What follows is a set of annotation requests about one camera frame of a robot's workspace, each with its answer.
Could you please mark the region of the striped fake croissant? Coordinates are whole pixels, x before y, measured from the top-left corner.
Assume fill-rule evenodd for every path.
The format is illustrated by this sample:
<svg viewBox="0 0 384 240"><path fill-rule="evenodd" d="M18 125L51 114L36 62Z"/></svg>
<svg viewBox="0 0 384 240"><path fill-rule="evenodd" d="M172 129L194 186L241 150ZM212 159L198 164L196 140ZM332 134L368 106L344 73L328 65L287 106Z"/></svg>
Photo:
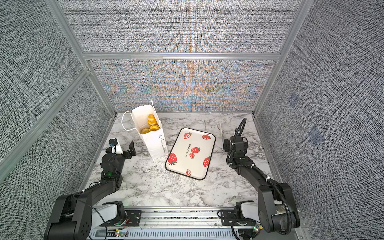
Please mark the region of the striped fake croissant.
<svg viewBox="0 0 384 240"><path fill-rule="evenodd" d="M149 127L154 126L154 125L158 125L154 114L148 115L148 125L149 125Z"/></svg>

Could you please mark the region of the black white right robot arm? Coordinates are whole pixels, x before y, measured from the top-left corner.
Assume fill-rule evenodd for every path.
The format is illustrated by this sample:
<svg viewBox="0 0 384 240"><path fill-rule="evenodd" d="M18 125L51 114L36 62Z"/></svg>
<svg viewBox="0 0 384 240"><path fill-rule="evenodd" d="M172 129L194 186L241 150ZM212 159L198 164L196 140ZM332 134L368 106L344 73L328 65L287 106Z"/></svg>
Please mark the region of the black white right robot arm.
<svg viewBox="0 0 384 240"><path fill-rule="evenodd" d="M268 232L289 235L300 226L300 217L291 187L265 174L246 156L248 140L240 136L225 139L223 149L228 153L228 166L245 178L258 193L258 200L237 202L235 216L238 222L253 221Z"/></svg>

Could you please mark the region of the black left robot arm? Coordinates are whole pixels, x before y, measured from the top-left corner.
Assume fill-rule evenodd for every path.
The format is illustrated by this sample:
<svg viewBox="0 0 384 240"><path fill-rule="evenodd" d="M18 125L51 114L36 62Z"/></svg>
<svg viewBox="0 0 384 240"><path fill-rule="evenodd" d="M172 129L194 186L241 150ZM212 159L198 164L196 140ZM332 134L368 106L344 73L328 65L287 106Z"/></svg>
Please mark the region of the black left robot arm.
<svg viewBox="0 0 384 240"><path fill-rule="evenodd" d="M118 149L117 139L110 139L109 144L102 157L100 180L80 192L56 199L44 233L45 240L87 240L91 239L91 231L96 227L128 224L129 217L121 201L104 203L100 208L94 206L120 189L124 163L136 155L134 142L125 151Z"/></svg>

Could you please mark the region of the round striped fake bun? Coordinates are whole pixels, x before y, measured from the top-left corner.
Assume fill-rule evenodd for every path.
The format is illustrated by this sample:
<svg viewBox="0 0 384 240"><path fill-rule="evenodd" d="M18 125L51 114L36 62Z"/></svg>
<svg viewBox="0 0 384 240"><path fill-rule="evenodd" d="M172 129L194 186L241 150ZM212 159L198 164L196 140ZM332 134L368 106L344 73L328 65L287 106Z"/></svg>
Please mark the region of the round striped fake bun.
<svg viewBox="0 0 384 240"><path fill-rule="evenodd" d="M161 128L160 128L159 125L152 125L152 126L150 126L149 128L143 128L143 129L140 131L140 133L141 133L142 135L144 135L144 134L147 134L147 133L149 133L149 132L155 132L155 131L160 130L160 129L161 129Z"/></svg>

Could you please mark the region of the white printed paper bag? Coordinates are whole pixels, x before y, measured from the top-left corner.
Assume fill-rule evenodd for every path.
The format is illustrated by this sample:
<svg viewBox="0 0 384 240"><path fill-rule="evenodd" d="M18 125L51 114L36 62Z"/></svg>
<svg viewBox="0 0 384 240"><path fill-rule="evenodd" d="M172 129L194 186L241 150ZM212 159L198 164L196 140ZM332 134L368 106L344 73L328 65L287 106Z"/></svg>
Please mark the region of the white printed paper bag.
<svg viewBox="0 0 384 240"><path fill-rule="evenodd" d="M127 113L129 113L134 123L133 127L130 129L126 128L124 125L124 118ZM149 129L151 127L148 122L148 117L150 115L153 115L156 124L160 127L160 129L142 134L141 131L143 129ZM139 137L145 143L145 146L147 147L148 152L153 160L168 155L169 151L164 134L164 128L154 107L153 101L151 101L151 103L148 105L139 106L131 111L124 112L121 119L121 125L125 131L134 131L139 134Z"/></svg>

